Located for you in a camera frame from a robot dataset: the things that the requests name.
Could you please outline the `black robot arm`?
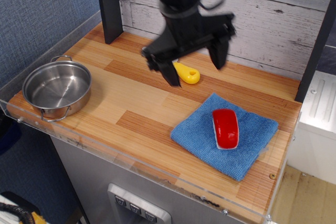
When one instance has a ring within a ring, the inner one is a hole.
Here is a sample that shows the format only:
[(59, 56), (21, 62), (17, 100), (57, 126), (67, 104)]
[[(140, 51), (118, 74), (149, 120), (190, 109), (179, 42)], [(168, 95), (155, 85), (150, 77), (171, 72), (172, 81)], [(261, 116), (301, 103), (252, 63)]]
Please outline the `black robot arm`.
[(235, 35), (233, 13), (202, 16), (199, 8), (211, 10), (223, 3), (220, 0), (206, 7), (201, 0), (159, 0), (165, 19), (163, 32), (142, 49), (149, 69), (159, 71), (169, 85), (180, 85), (173, 61), (202, 48), (207, 48), (212, 63), (221, 69), (228, 54), (229, 40)]

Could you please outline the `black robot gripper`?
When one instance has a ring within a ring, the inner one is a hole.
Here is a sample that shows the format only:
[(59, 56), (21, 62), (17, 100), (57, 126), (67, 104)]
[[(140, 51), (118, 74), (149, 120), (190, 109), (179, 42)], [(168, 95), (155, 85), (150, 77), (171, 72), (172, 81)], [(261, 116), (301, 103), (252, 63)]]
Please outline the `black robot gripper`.
[(158, 62), (159, 71), (172, 87), (180, 87), (179, 76), (172, 60), (207, 48), (214, 66), (220, 70), (226, 64), (229, 41), (235, 35), (233, 13), (202, 16), (195, 11), (188, 16), (164, 16), (165, 28), (147, 45), (150, 55)]

